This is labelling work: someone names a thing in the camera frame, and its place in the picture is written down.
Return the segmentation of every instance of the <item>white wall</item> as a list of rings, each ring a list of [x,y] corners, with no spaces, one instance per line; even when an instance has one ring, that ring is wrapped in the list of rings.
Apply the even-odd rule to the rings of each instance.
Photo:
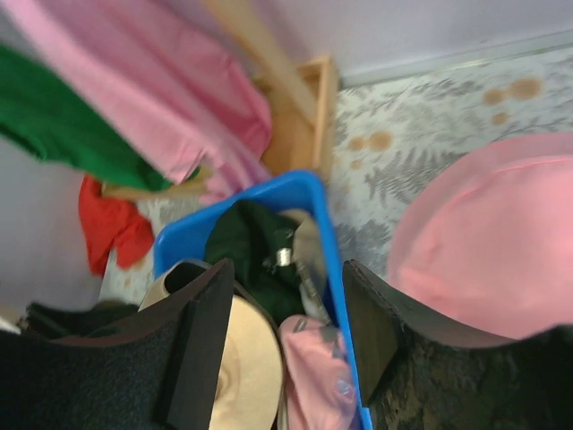
[[[162,1],[215,28],[196,0]],[[346,77],[573,30],[570,0],[252,1],[293,57],[332,52]],[[546,41],[557,42],[573,36]]]
[[[98,298],[78,217],[82,175],[0,139],[0,305],[80,309]]]

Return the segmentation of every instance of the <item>brown stain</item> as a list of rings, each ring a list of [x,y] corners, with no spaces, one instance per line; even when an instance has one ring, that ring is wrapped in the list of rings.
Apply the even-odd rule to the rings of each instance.
[[[508,114],[506,114],[505,112],[501,112],[499,114],[492,116],[492,123],[494,125],[502,125],[508,121],[508,118],[509,118]]]
[[[373,151],[385,151],[392,144],[394,134],[388,130],[381,130],[370,136],[370,148]]]
[[[351,151],[359,151],[366,146],[366,139],[363,136],[358,136],[348,143],[348,149]]]
[[[537,78],[521,78],[509,85],[509,94],[515,100],[531,100],[541,94],[543,82]]]
[[[500,88],[487,90],[483,94],[483,103],[486,105],[497,105],[506,98],[506,92]]]

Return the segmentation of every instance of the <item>red cloth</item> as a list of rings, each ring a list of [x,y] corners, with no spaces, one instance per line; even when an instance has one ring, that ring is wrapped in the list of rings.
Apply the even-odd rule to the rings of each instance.
[[[155,240],[151,223],[129,202],[101,196],[101,183],[85,176],[78,201],[80,223],[91,272],[104,276],[107,258],[117,248],[117,264],[129,267],[143,258]]]

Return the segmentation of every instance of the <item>pink cloth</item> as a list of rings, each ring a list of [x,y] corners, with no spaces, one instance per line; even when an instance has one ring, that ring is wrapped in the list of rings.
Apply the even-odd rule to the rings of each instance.
[[[432,181],[398,224],[389,283],[520,340],[573,323],[573,133],[492,143]]]
[[[205,158],[213,200],[269,178],[270,112],[218,44],[151,0],[0,0],[70,85],[165,177]]]
[[[288,370],[289,430],[348,430],[356,412],[356,388],[340,330],[294,315],[278,331]]]

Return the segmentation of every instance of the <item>dark green garment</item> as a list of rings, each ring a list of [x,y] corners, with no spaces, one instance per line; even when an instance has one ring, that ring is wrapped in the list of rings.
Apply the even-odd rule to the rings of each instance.
[[[218,219],[205,246],[205,261],[229,258],[235,278],[277,325],[304,314],[296,266],[277,266],[277,251],[292,249],[298,225],[257,202],[240,200]]]
[[[116,185],[170,183],[44,66],[0,46],[0,134],[41,160],[63,161]]]

